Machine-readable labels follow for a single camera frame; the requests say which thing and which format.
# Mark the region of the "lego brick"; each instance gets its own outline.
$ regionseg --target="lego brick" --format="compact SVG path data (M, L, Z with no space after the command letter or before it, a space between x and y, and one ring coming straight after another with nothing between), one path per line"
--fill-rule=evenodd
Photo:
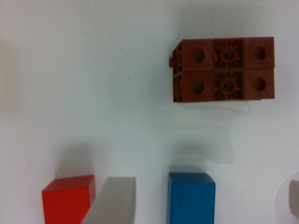
M207 174L170 173L167 224L213 224L215 193Z
M272 99L274 65L273 37L182 40L169 59L173 100L194 103Z
M178 72L203 71L213 68L213 40L182 40L169 60L174 74Z
M214 67L242 68L244 38L214 39Z
M245 38L246 68L273 68L274 37Z
M42 190L46 224L79 224L95 199L93 175L55 179Z
M209 71L182 72L176 79L174 89L178 102L198 102L213 100L213 75Z
M214 100L243 100L243 71L214 72Z
M274 69L244 71L245 100L274 99Z

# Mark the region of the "red block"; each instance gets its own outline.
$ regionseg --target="red block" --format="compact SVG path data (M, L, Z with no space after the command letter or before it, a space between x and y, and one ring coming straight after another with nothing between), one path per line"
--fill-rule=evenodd
M245 38L246 68L273 68L274 38Z
M177 83L175 102L203 102L213 100L213 76L209 71L182 72L174 78Z
M246 100L275 98L274 69L248 69L245 71Z
M273 37L182 40L169 66L177 103L275 97Z
M80 224L95 199L93 175L55 179L42 190L46 224Z

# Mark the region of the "blue block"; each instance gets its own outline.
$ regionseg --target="blue block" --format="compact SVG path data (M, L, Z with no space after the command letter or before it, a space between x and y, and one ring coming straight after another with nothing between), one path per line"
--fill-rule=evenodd
M207 174L169 173L167 224L213 224L215 191Z

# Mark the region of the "white surface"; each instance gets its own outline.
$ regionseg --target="white surface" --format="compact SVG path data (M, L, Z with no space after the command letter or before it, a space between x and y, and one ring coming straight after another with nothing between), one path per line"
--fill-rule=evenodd
M56 176L136 176L135 224L166 222L167 172L217 184L216 224L274 223L299 164L296 0L0 1L0 223L43 223ZM276 99L172 103L182 38L274 36Z
M82 224L134 224L135 177L109 177Z

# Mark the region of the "lego stud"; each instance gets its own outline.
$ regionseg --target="lego stud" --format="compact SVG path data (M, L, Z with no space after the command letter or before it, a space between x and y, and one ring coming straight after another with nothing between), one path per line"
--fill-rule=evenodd
M221 59L225 62L231 62L235 59L236 52L235 48L231 46L226 46L221 50Z
M267 55L267 51L263 46L257 46L253 50L253 56L257 60L262 60Z
M202 49L194 49L192 51L191 57L195 63L200 63L205 59L206 54Z
M173 68L173 67L175 67L175 59L174 59L174 57L170 57L170 59L169 59L169 67L171 67L171 68Z
M193 84L191 85L191 91L194 94L200 94L205 90L205 85L204 83L202 83L201 81L196 81L193 82Z
M227 77L221 81L220 89L224 93L231 93L235 90L235 86L235 81L232 78Z
M267 82L262 77L256 77L252 82L252 88L256 91L263 91L267 86Z

